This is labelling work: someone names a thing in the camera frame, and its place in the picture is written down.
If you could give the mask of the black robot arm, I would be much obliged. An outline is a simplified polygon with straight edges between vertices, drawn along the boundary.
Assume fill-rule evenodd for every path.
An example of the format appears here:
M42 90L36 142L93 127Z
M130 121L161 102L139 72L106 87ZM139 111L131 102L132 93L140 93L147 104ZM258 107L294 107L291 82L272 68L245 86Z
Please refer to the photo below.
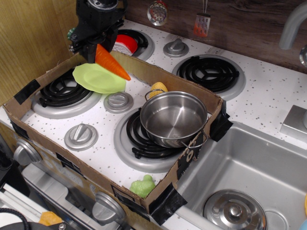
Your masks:
M127 7L126 0L76 1L78 24L68 33L70 51L79 53L88 63L95 62L98 44L111 52Z

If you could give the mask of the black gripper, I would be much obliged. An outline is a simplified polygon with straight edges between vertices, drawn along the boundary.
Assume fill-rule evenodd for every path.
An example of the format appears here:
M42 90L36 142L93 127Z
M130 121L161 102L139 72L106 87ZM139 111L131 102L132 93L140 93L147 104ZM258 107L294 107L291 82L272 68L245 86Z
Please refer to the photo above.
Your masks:
M78 25L70 31L70 50L79 52L88 63L95 63L97 44L109 53L115 45L118 29L126 13L125 0L78 0Z

